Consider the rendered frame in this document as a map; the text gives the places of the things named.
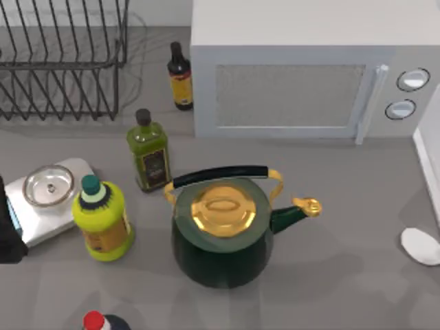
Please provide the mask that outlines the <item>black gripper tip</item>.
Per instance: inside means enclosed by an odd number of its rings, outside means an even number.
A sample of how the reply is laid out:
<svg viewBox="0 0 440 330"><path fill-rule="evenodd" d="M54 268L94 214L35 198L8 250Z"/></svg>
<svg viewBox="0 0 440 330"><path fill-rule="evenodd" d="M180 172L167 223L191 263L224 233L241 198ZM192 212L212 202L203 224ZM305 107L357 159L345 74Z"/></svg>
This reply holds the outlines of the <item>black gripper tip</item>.
<svg viewBox="0 0 440 330"><path fill-rule="evenodd" d="M3 178L0 176L0 264L17 264L27 255L28 247L14 228Z"/></svg>

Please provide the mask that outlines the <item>dark brown sauce bottle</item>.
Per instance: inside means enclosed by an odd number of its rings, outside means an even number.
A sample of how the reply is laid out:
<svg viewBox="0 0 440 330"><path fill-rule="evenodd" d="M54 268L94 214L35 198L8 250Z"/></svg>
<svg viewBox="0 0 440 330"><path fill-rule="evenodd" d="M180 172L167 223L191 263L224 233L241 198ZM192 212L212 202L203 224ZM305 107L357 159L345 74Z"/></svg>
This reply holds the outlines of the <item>dark brown sauce bottle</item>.
<svg viewBox="0 0 440 330"><path fill-rule="evenodd" d="M193 109L193 84L190 61L183 55L178 41L170 44L171 58L167 64L175 106L180 111Z"/></svg>

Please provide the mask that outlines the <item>yellow green plastic bottle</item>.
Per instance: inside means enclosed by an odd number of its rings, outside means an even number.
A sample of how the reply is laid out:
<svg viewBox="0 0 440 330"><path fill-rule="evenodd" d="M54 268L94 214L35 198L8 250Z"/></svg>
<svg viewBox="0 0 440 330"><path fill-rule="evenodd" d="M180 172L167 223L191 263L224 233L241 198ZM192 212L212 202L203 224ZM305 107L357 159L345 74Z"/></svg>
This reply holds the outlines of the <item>yellow green plastic bottle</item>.
<svg viewBox="0 0 440 330"><path fill-rule="evenodd" d="M94 259L116 261L131 248L134 229L127 218L124 195L110 181L102 181L96 175L85 175L71 213Z"/></svg>

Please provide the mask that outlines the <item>silver kitchen scale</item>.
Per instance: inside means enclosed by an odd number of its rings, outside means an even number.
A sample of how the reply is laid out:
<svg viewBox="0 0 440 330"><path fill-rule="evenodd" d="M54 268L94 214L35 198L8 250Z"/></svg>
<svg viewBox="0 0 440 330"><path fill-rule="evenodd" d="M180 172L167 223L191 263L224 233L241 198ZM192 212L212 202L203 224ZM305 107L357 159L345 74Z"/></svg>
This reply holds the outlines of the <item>silver kitchen scale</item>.
<svg viewBox="0 0 440 330"><path fill-rule="evenodd" d="M74 197L81 179L92 175L81 158L44 165L5 186L15 228L30 248L75 226Z"/></svg>

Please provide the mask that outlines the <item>microwave knob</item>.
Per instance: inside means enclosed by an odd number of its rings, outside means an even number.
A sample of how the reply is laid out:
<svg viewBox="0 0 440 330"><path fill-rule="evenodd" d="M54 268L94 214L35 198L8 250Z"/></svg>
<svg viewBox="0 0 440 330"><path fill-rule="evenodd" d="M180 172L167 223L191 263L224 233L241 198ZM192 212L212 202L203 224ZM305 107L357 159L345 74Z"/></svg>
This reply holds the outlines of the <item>microwave knob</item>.
<svg viewBox="0 0 440 330"><path fill-rule="evenodd" d="M429 71L424 68L417 68L401 73L396 85L401 91L413 92L423 88L429 80Z"/></svg>
<svg viewBox="0 0 440 330"><path fill-rule="evenodd" d="M384 113L390 120L404 120L416 111L417 105L409 99L390 103Z"/></svg>

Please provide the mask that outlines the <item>green olive oil bottle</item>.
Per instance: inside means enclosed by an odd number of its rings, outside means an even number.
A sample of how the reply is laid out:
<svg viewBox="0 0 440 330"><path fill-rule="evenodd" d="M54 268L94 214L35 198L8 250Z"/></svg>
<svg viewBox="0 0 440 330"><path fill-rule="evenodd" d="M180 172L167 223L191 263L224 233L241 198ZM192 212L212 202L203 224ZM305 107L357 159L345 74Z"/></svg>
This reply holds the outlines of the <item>green olive oil bottle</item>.
<svg viewBox="0 0 440 330"><path fill-rule="evenodd" d="M135 112L136 126L129 129L126 140L136 171L135 179L144 192L157 190L171 181L168 137L161 124L152 120L148 109Z"/></svg>

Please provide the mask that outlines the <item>green and gold kettle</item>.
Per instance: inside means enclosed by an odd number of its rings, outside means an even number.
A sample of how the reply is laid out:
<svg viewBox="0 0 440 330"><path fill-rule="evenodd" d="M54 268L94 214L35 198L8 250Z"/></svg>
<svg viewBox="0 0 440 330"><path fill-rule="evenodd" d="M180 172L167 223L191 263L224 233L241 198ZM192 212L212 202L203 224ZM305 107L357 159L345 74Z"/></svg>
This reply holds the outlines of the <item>green and gold kettle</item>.
<svg viewBox="0 0 440 330"><path fill-rule="evenodd" d="M274 235L322 212L313 197L274 209L282 189L282 175L261 165L199 170L165 185L180 270L211 288L232 289L257 278L270 259Z"/></svg>

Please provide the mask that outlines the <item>red capped dark bottle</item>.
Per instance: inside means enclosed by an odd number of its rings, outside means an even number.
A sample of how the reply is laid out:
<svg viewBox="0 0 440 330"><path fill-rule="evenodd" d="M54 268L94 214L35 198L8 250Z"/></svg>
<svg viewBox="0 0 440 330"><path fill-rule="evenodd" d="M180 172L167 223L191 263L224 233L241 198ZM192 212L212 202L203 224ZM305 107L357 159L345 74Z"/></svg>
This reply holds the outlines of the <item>red capped dark bottle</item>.
<svg viewBox="0 0 440 330"><path fill-rule="evenodd" d="M123 318L114 314L88 311L82 319L82 330L132 330Z"/></svg>

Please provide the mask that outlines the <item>pale microwave oven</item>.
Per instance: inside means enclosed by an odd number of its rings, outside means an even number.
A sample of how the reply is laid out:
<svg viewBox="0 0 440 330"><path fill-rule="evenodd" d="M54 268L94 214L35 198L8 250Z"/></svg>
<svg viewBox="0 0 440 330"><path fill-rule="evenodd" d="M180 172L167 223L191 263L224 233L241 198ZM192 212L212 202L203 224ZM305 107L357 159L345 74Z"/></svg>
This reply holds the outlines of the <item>pale microwave oven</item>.
<svg viewBox="0 0 440 330"><path fill-rule="evenodd" d="M193 0L198 137L355 141L375 69L389 72L366 138L412 135L440 88L440 0ZM401 91L399 75L429 82ZM416 111L390 120L390 103Z"/></svg>

